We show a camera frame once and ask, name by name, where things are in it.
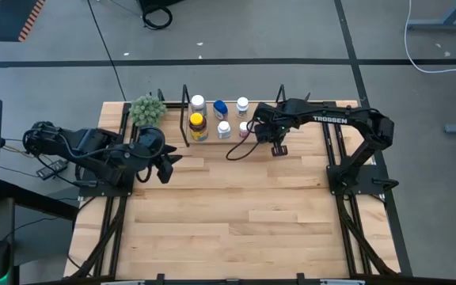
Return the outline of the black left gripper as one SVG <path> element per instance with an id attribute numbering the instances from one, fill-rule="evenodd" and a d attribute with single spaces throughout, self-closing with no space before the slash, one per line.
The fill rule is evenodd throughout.
<path id="1" fill-rule="evenodd" d="M 163 184 L 168 184 L 173 174 L 173 164 L 180 161 L 182 156 L 163 156 L 177 150 L 175 146 L 165 144 L 164 133 L 156 127 L 141 127 L 137 139 L 135 157 L 138 165 L 157 165 L 158 178 Z"/>

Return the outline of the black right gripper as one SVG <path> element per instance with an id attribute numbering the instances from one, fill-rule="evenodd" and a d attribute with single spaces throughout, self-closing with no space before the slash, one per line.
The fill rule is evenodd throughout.
<path id="1" fill-rule="evenodd" d="M 275 143 L 280 144 L 287 134 L 287 127 L 275 123 L 264 122 L 260 117 L 255 119 L 256 124 L 253 127 L 256 141 L 258 143 Z M 272 147 L 272 156 L 280 157 L 288 155 L 287 146 L 274 145 Z"/>

